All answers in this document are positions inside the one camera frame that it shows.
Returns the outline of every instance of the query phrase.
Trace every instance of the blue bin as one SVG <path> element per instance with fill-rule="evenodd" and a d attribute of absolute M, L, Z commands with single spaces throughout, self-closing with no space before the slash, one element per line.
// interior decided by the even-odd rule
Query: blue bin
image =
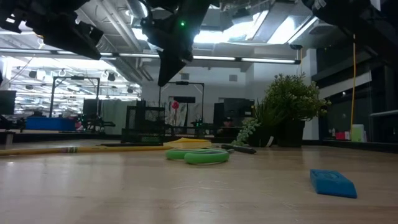
<path fill-rule="evenodd" d="M 75 131 L 75 122 L 66 118 L 29 117 L 26 121 L 26 129 L 51 130 L 51 131 Z"/>

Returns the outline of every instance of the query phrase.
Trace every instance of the yellow object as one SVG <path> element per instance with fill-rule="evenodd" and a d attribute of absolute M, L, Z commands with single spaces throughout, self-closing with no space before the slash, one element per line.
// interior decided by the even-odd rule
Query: yellow object
<path fill-rule="evenodd" d="M 356 78 L 356 46 L 355 46 L 355 34 L 354 34 L 354 84 L 353 84 L 353 97 L 351 99 L 351 126 L 350 126 L 350 133 L 351 139 L 353 138 L 353 123 L 354 123 L 354 101 L 355 101 L 355 78 Z"/>
<path fill-rule="evenodd" d="M 204 139 L 180 138 L 176 141 L 165 142 L 163 146 L 169 146 L 176 149 L 204 149 L 211 148 L 211 142 Z"/>
<path fill-rule="evenodd" d="M 134 152 L 134 151 L 156 151 L 168 150 L 168 146 L 128 146 L 128 147 L 106 147 L 106 146 L 86 146 L 86 147 L 61 147 L 55 149 L 10 149 L 0 151 L 0 156 L 34 155 L 50 153 L 78 153 L 78 152 Z"/>

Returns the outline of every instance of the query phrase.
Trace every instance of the yellow hose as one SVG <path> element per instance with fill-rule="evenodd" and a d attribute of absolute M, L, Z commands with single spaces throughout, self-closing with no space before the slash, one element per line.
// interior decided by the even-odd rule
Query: yellow hose
<path fill-rule="evenodd" d="M 356 46 L 355 46 L 355 34 L 354 34 L 354 86 L 353 86 L 353 97 L 351 99 L 351 126 L 350 126 L 350 139 L 353 138 L 353 123 L 354 123 L 354 101 L 355 101 L 355 78 L 356 78 Z"/>
<path fill-rule="evenodd" d="M 169 146 L 82 146 L 82 147 L 60 147 L 54 149 L 10 149 L 1 150 L 0 156 L 34 155 L 50 153 L 82 153 L 82 152 L 135 152 L 135 151 L 157 151 L 172 149 Z"/>

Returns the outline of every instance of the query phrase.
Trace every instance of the metal frame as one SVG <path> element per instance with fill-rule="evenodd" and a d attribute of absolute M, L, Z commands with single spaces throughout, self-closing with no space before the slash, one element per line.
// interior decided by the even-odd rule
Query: metal frame
<path fill-rule="evenodd" d="M 178 84 L 178 82 L 168 82 L 167 84 L 181 85 L 181 84 Z M 201 118 L 203 119 L 203 107 L 205 105 L 205 84 L 204 83 L 188 82 L 188 85 L 201 85 L 201 87 L 202 87 L 202 93 L 201 93 Z M 159 87 L 159 107 L 160 107 L 160 99 L 161 99 L 161 97 L 162 97 L 162 87 Z"/>
<path fill-rule="evenodd" d="M 61 83 L 59 83 L 58 85 L 56 84 L 57 79 L 63 79 L 66 80 L 71 79 L 73 80 L 74 77 L 53 77 L 53 81 L 52 81 L 52 90 L 51 90 L 51 102 L 50 102 L 50 114 L 49 114 L 49 118 L 52 118 L 52 111 L 53 111 L 53 106 L 54 106 L 54 93 L 55 93 L 55 88 L 58 87 Z M 99 95 L 100 95 L 100 78 L 88 78 L 88 77 L 79 77 L 80 79 L 89 79 L 89 80 L 97 80 L 97 92 L 96 92 L 96 100 L 97 100 L 97 116 L 98 116 L 98 105 L 100 103 L 100 99 L 99 99 Z"/>

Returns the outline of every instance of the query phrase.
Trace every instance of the green tape roll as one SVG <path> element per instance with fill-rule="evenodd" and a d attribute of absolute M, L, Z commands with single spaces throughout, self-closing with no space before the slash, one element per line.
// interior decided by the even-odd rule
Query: green tape roll
<path fill-rule="evenodd" d="M 229 159 L 229 153 L 221 150 L 212 150 L 206 152 L 186 153 L 184 160 L 189 164 L 209 164 L 215 162 L 226 162 Z"/>
<path fill-rule="evenodd" d="M 184 159 L 186 153 L 189 152 L 206 152 L 210 149 L 170 149 L 166 151 L 166 158 L 168 159 Z"/>

